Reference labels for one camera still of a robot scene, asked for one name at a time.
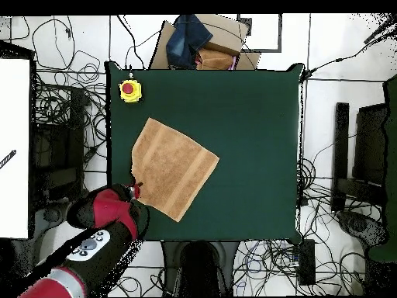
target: yellow button base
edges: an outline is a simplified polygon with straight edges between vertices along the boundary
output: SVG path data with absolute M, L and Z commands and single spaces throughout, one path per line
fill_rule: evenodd
M 131 94 L 126 94 L 123 91 L 123 86 L 129 83 L 133 86 L 133 92 Z M 120 98 L 124 100 L 124 102 L 131 103 L 131 102 L 138 102 L 142 97 L 142 90 L 141 85 L 137 80 L 125 80 L 121 84 L 119 84 L 120 88 Z

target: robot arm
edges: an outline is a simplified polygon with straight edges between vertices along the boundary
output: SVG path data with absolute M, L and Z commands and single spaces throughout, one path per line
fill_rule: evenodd
M 142 206 L 134 201 L 139 198 L 140 186 L 116 184 L 77 201 L 67 214 L 67 222 L 91 229 L 93 234 L 19 297 L 86 297 L 99 288 L 131 248 L 131 242 L 147 229 L 149 216 L 141 216 Z

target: power strip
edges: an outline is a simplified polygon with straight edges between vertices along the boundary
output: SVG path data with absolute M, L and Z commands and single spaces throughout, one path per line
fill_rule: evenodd
M 304 240 L 299 248 L 298 281 L 300 286 L 316 284 L 316 256 L 313 239 Z

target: red button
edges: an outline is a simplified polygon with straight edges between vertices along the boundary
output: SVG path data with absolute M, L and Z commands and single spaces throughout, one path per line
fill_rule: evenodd
M 133 85 L 131 85 L 130 83 L 125 83 L 123 85 L 123 91 L 126 94 L 132 94 L 133 93 Z

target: white floor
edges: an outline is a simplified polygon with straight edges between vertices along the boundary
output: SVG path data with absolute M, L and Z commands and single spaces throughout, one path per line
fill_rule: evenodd
M 225 16 L 235 18 L 236 14 L 225 14 Z M 242 14 L 242 17 L 253 17 L 253 14 Z M 161 23 L 167 19 L 173 23 L 176 15 L 165 16 L 126 16 L 131 30 L 136 39 L 136 44 L 142 43 L 146 38 L 156 33 L 161 28 Z M 61 22 L 69 26 L 66 16 L 56 16 Z M 33 49 L 32 33 L 40 25 L 52 16 L 47 17 L 26 17 L 29 24 L 30 35 L 24 40 L 15 40 L 13 43 L 23 47 Z M 132 46 L 131 36 L 123 29 L 117 17 L 112 16 L 71 16 L 71 25 L 75 38 L 75 50 L 84 51 L 76 54 L 72 65 L 73 71 L 81 70 L 87 63 L 93 63 L 99 66 L 99 71 L 104 72 L 103 62 L 109 58 L 112 61 L 124 66 L 126 52 Z M 274 44 L 277 40 L 277 24 L 273 16 L 261 15 L 254 17 L 253 36 L 247 41 L 252 44 L 250 47 L 276 48 Z M 260 31 L 258 26 L 266 26 L 266 29 Z M 67 38 L 65 26 L 56 23 L 57 27 L 57 45 L 64 55 L 65 62 L 71 60 L 73 51 L 72 41 Z M 262 54 L 258 65 L 259 68 L 270 70 L 287 70 L 294 63 L 303 63 L 306 67 L 315 68 L 338 57 L 347 57 L 358 52 L 364 46 L 364 40 L 376 29 L 377 22 L 371 15 L 353 15 L 353 14 L 283 14 L 282 21 L 282 52 Z M 27 32 L 25 21 L 22 17 L 16 17 L 12 20 L 12 37 L 25 36 Z M 0 31 L 0 38 L 5 38 L 4 30 Z M 47 23 L 39 29 L 34 35 L 36 51 L 39 54 L 41 65 L 48 67 L 64 68 L 64 63 L 60 57 L 54 42 L 54 22 Z M 154 48 L 156 46 L 157 36 L 153 37 L 136 51 L 142 57 L 145 67 L 148 67 Z M 350 133 L 355 132 L 355 116 L 358 109 L 362 106 L 369 106 L 384 102 L 381 82 L 392 77 L 397 73 L 394 58 L 395 44 L 386 41 L 375 44 L 365 52 L 357 55 L 355 58 L 342 61 L 340 63 L 330 64 L 319 69 L 313 76 L 304 83 L 305 103 L 304 112 L 306 121 L 304 126 L 304 158 L 313 160 L 316 153 L 324 147 L 333 143 L 333 115 L 335 104 L 337 102 L 350 103 Z M 133 51 L 129 52 L 127 64 L 133 68 L 141 68 L 141 63 L 137 60 Z M 45 82 L 55 83 L 54 74 L 42 72 L 40 76 Z M 105 82 L 105 76 L 100 75 L 99 81 Z M 354 138 L 349 143 L 349 175 L 353 164 Z M 330 147 L 322 152 L 316 159 L 316 176 L 331 176 L 331 160 L 333 148 Z M 101 148 L 105 154 L 105 145 Z M 105 159 L 94 157 L 88 170 L 106 169 Z M 330 187 L 330 180 L 317 179 L 316 184 Z M 95 189 L 105 184 L 105 175 L 87 173 L 85 184 L 89 189 Z M 332 251 L 332 258 L 339 262 L 340 258 L 350 251 L 362 253 L 361 246 L 357 239 L 343 233 L 339 225 L 332 218 L 322 212 L 323 217 L 318 221 L 317 235 L 312 235 L 317 242 L 317 279 L 332 276 L 330 273 L 336 271 L 335 266 L 330 263 L 331 254 L 327 249 L 329 246 Z M 312 219 L 312 208 L 306 206 L 302 208 L 301 231 L 309 229 L 306 221 Z M 49 231 L 43 243 L 42 257 L 45 257 L 53 250 L 61 246 L 68 238 L 73 237 L 79 230 L 70 227 L 67 223 Z M 247 242 L 240 245 L 240 250 L 235 258 L 235 268 L 238 268 L 242 262 L 245 262 L 243 253 L 247 253 L 247 248 L 257 247 L 256 241 Z M 259 262 L 249 262 L 250 267 L 245 272 L 237 272 L 235 280 L 241 275 L 245 275 L 236 285 L 234 294 L 238 296 L 250 296 L 259 294 L 260 296 L 285 296 L 295 295 L 307 292 L 308 287 L 298 287 L 296 292 L 295 279 L 288 281 L 285 275 L 271 275 L 264 289 L 258 290 L 263 286 L 264 272 Z M 139 280 L 142 290 L 145 291 L 152 286 L 150 281 L 151 275 L 159 273 L 160 268 L 164 266 L 163 255 L 161 252 L 160 242 L 145 242 L 138 256 L 133 260 L 132 266 L 150 267 L 131 268 L 125 275 Z M 364 262 L 360 257 L 348 256 L 343 261 L 343 266 L 349 271 L 364 272 Z M 321 288 L 330 294 L 336 294 L 340 284 L 340 273 L 327 281 L 331 284 L 321 284 Z M 361 289 L 358 284 L 352 283 L 351 292 L 360 294 Z M 139 296 L 138 284 L 134 279 L 128 279 L 123 283 L 125 289 L 133 291 L 128 293 L 131 296 Z M 312 288 L 320 292 L 319 287 Z M 340 291 L 340 295 L 347 294 L 345 289 Z M 160 296 L 158 288 L 153 288 L 145 296 Z M 125 293 L 116 288 L 110 296 L 125 296 Z

